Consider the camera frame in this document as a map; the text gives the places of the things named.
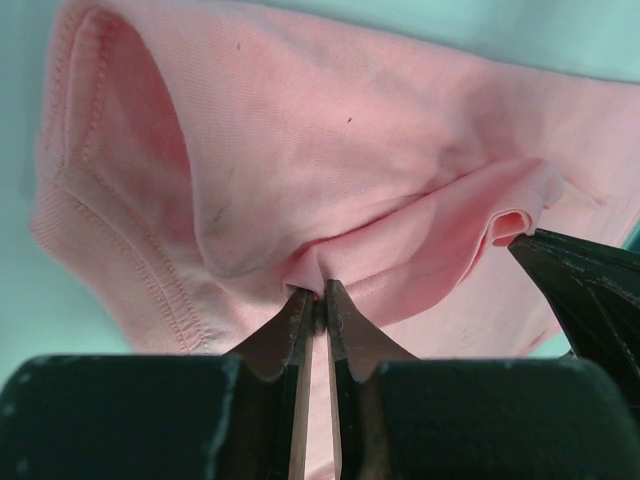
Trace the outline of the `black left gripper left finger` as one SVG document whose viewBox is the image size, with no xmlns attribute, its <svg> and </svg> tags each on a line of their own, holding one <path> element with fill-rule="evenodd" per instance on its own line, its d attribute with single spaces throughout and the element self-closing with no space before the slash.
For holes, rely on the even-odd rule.
<svg viewBox="0 0 640 480">
<path fill-rule="evenodd" d="M 300 479 L 314 296 L 221 356 L 41 355 L 1 393 L 5 479 Z"/>
</svg>

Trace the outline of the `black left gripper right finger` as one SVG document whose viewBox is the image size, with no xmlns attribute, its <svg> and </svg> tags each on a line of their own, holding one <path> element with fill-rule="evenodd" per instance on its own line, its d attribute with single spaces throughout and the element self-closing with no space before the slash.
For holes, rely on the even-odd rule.
<svg viewBox="0 0 640 480">
<path fill-rule="evenodd" d="M 635 423 L 583 360 L 431 359 L 325 287 L 340 479 L 631 479 Z"/>
</svg>

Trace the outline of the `pink t shirt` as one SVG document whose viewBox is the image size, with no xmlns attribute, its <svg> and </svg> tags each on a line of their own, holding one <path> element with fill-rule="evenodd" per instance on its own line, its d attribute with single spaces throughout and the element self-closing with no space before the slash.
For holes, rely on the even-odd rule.
<svg viewBox="0 0 640 480">
<path fill-rule="evenodd" d="M 508 252 L 620 246 L 639 88 L 231 1 L 67 1 L 32 233 L 145 353 L 220 354 L 340 280 L 422 357 L 560 330 Z"/>
</svg>

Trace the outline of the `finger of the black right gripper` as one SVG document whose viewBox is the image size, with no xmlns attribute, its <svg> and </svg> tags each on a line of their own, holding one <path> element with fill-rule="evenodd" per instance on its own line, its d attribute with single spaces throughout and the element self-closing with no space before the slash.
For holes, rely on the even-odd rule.
<svg viewBox="0 0 640 480">
<path fill-rule="evenodd" d="M 639 359 L 639 254 L 539 230 L 508 250 L 550 305 L 571 350 L 591 361 Z"/>
</svg>

